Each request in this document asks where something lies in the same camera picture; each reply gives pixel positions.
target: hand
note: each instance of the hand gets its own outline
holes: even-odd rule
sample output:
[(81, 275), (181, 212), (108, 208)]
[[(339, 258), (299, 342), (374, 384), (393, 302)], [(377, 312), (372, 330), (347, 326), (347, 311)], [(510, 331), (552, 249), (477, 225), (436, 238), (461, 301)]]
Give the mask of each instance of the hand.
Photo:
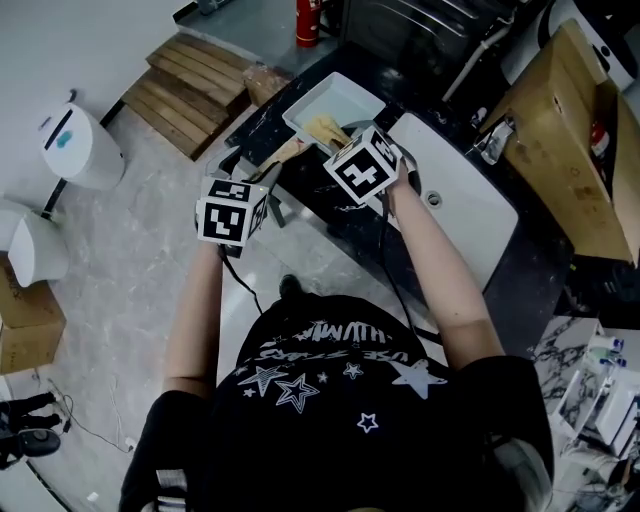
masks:
[(389, 185), (389, 189), (401, 187), (403, 185), (409, 185), (409, 170), (407, 169), (407, 162), (404, 157), (401, 157), (398, 161), (398, 179)]

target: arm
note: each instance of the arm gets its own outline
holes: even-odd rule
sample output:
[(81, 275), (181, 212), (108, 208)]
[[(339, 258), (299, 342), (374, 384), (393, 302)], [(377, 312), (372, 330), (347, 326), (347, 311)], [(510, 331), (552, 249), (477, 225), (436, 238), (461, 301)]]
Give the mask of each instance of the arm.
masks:
[(218, 246), (200, 242), (169, 335), (165, 391), (185, 391), (207, 398), (215, 388), (221, 296)]
[(420, 288), (440, 329), (447, 361), (456, 370), (504, 355), (469, 267), (409, 185), (404, 161), (390, 188), (392, 208)]

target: black countertop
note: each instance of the black countertop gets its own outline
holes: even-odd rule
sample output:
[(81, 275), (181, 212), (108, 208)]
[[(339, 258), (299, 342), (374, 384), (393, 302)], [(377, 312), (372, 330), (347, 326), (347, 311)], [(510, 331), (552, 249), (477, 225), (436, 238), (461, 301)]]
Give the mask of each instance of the black countertop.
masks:
[[(260, 165), (294, 134), (282, 120), (283, 112), (334, 71), (387, 104), (375, 119), (384, 130), (412, 112), (459, 150), (470, 147), (473, 133), (444, 103), (353, 44), (301, 74), (227, 138), (227, 144), (241, 145), (244, 157)], [(346, 241), (357, 261), (379, 268), (382, 219), (371, 208), (355, 205), (322, 168), (326, 158), (317, 148), (308, 150), (285, 164), (278, 184), (326, 222), (333, 236)], [(507, 353), (529, 357), (553, 316), (573, 248), (538, 196), (504, 159), (495, 166), (485, 164), (479, 155), (470, 159), (518, 212), (518, 224), (484, 297)], [(387, 267), (398, 285), (424, 303), (401, 235), (392, 227), (385, 248)]]

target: sink drain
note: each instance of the sink drain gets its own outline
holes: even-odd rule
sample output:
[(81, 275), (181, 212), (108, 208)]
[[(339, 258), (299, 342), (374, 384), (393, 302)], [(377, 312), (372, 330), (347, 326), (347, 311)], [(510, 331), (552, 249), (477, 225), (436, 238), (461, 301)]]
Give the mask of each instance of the sink drain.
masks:
[(435, 190), (429, 190), (426, 193), (426, 198), (430, 208), (440, 208), (442, 206), (442, 197)]

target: white tray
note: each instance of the white tray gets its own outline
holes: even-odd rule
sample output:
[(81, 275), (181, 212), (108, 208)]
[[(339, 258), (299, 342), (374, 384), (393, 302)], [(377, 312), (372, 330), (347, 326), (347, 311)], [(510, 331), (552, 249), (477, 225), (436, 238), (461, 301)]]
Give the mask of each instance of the white tray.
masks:
[(302, 129), (305, 123), (320, 114), (330, 115), (338, 126), (355, 121), (372, 121), (385, 106), (384, 101), (344, 75), (331, 73), (282, 114), (282, 119), (304, 142), (317, 144), (327, 155), (331, 155), (328, 146)]

